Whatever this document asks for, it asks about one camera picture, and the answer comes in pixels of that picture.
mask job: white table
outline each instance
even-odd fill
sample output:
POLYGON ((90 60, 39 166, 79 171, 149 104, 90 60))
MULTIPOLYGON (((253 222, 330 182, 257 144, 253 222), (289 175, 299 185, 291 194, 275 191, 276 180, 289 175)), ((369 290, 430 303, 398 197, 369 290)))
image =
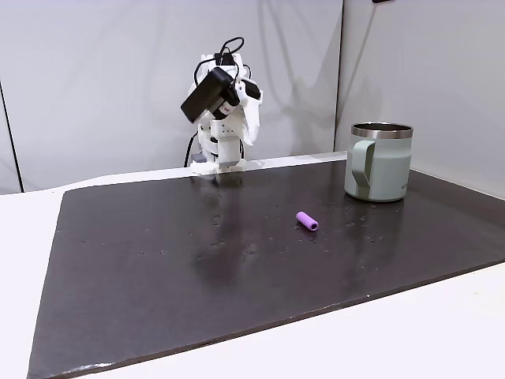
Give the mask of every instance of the white table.
MULTIPOLYGON (((345 158, 345 153, 336 152, 266 159, 250 162, 248 169, 345 158)), ((191 175, 186 168, 110 175, 0 197, 0 377, 26 378, 63 193, 85 186, 191 175)), ((503 378, 504 341, 505 265, 497 265, 92 378, 503 378)))

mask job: stainless steel rim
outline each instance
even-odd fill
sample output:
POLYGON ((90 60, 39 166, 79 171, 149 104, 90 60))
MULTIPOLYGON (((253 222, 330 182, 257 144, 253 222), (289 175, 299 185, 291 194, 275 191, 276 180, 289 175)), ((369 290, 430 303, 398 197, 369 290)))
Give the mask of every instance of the stainless steel rim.
POLYGON ((376 138, 380 140, 401 140, 411 138, 413 127, 389 122, 363 122, 354 124, 351 133, 359 137, 376 138))

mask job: mug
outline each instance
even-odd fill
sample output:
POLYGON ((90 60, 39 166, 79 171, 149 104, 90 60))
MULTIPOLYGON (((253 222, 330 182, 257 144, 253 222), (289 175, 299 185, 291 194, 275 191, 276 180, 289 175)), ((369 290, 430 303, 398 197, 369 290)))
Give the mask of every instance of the mug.
POLYGON ((351 134, 346 192, 366 201, 403 198, 409 180, 413 127, 366 122, 353 125, 351 134))

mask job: mug handle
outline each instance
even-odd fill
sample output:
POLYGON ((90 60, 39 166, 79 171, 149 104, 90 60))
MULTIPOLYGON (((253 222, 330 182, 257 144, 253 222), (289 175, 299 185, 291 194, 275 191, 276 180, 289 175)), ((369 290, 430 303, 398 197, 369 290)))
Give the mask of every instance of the mug handle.
POLYGON ((370 177, 366 174, 366 167, 372 164, 375 141, 359 141, 353 148, 352 172, 354 180, 360 187, 370 187, 370 177))

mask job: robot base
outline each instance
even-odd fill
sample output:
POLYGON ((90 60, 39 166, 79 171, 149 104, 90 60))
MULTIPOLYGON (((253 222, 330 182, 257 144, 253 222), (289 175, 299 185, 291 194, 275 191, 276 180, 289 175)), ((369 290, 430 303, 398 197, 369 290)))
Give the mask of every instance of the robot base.
POLYGON ((222 174, 224 172, 236 172, 236 171, 245 171, 246 161, 245 159, 240 159, 235 166, 230 167, 219 167, 217 163, 214 162, 205 162, 205 163, 197 163, 192 162, 189 168, 191 172, 198 175, 210 175, 210 174, 222 174))

